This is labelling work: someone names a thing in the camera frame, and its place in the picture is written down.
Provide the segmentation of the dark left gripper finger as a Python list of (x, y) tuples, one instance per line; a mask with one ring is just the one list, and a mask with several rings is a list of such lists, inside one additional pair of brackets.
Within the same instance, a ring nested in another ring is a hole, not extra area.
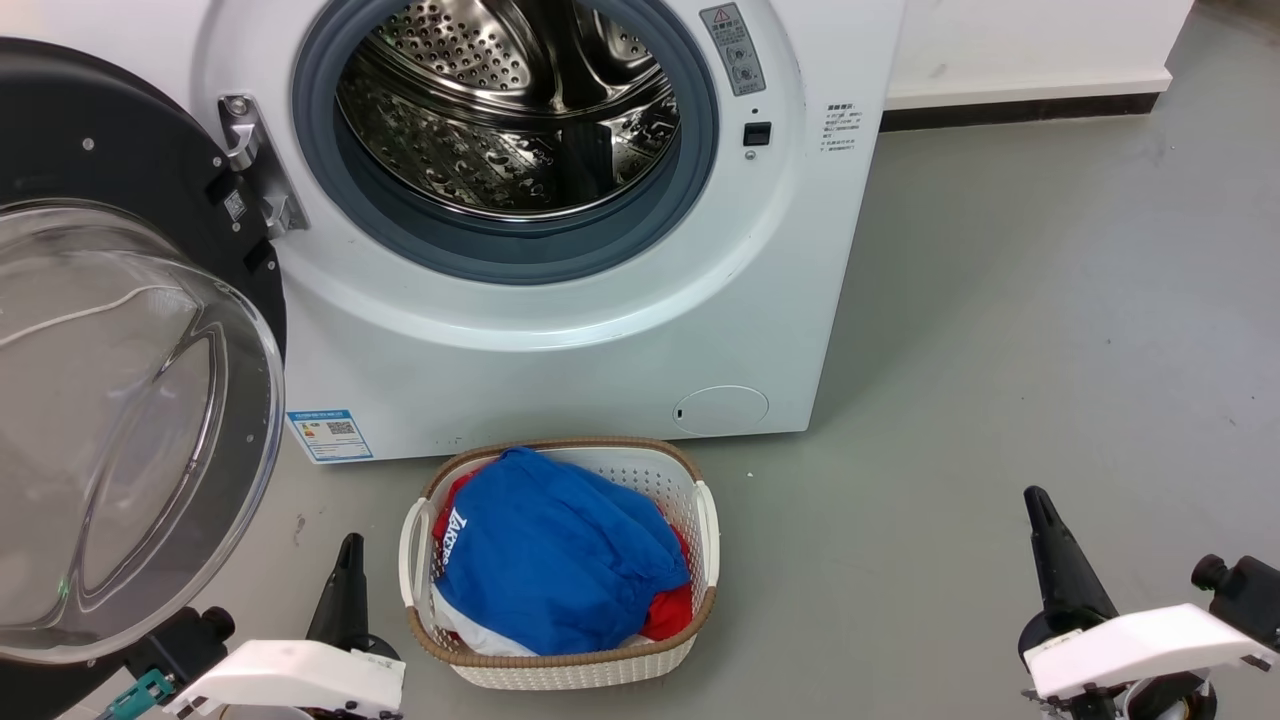
[(349, 648), (369, 652), (369, 593), (364, 569), (364, 537), (349, 533), (343, 541), (343, 641)]
[(342, 647), (353, 632), (349, 629), (349, 602), (355, 591), (355, 533), (340, 543), (334, 566), (326, 579), (305, 638)]

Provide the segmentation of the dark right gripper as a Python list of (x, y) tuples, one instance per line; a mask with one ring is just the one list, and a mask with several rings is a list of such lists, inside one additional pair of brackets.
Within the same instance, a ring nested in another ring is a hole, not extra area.
[[(1050, 495), (1023, 493), (1043, 603), (1018, 652), (1043, 719), (1215, 719), (1219, 620), (1196, 606), (1119, 615)], [(1107, 619), (1088, 626), (1079, 619)]]

